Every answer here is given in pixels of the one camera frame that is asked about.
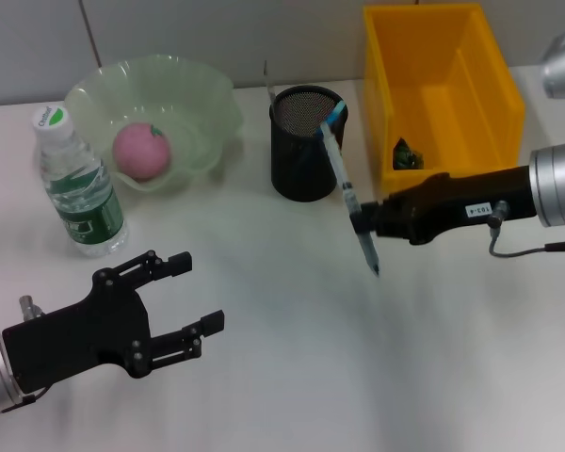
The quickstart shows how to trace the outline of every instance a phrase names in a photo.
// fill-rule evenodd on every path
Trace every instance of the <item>yellow box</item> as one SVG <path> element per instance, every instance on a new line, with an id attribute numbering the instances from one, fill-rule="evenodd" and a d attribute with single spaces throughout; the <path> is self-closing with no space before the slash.
<path id="1" fill-rule="evenodd" d="M 365 7 L 371 163 L 389 194 L 514 167 L 525 106 L 479 5 Z M 423 169 L 394 170 L 404 138 Z"/>

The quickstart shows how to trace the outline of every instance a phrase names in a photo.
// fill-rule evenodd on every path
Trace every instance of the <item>pink ball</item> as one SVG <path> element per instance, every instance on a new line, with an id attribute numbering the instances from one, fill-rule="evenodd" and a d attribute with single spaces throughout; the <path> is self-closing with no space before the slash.
<path id="1" fill-rule="evenodd" d="M 153 179 L 170 165 L 170 144 L 156 127 L 134 122 L 115 137 L 113 158 L 123 174 L 140 181 Z"/>

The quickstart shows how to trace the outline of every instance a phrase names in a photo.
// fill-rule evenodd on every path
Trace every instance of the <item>glass bowl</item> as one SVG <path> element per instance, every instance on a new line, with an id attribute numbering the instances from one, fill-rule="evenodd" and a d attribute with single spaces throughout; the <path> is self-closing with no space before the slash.
<path id="1" fill-rule="evenodd" d="M 139 191 L 209 171 L 242 124 L 233 82 L 177 56 L 144 56 L 105 66 L 75 85 L 65 106 L 77 133 L 102 156 L 110 173 Z M 148 122 L 169 141 L 169 168 L 150 181 L 126 176 L 113 160 L 113 140 L 131 122 Z"/>

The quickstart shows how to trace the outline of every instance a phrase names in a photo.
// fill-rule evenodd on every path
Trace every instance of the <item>bottle cap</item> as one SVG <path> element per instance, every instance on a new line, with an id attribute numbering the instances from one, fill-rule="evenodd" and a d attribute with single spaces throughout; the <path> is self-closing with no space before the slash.
<path id="1" fill-rule="evenodd" d="M 69 112 L 59 105 L 40 107 L 32 117 L 36 137 L 40 143 L 58 142 L 73 133 L 73 122 Z"/>

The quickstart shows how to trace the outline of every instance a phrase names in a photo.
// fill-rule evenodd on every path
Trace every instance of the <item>robot end effector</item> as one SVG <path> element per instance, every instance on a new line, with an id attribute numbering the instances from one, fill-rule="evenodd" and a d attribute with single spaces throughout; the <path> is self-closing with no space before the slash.
<path id="1" fill-rule="evenodd" d="M 188 252 L 163 261 L 148 251 L 95 272 L 89 295 L 72 306 L 45 314 L 31 297 L 22 297 L 24 323 L 0 334 L 0 413 L 33 403 L 52 384 L 101 364 L 118 365 L 140 379 L 155 369 L 200 358 L 201 336 L 222 331 L 224 313 L 151 337 L 136 292 L 146 283 L 191 269 Z"/>
<path id="2" fill-rule="evenodd" d="M 357 234 L 374 231 L 423 245 L 462 226 L 499 227 L 492 216 L 498 205 L 508 206 L 506 220 L 538 216 L 544 226 L 564 225 L 565 144 L 534 151 L 524 167 L 458 179 L 436 174 L 381 203 L 362 204 L 351 220 Z"/>

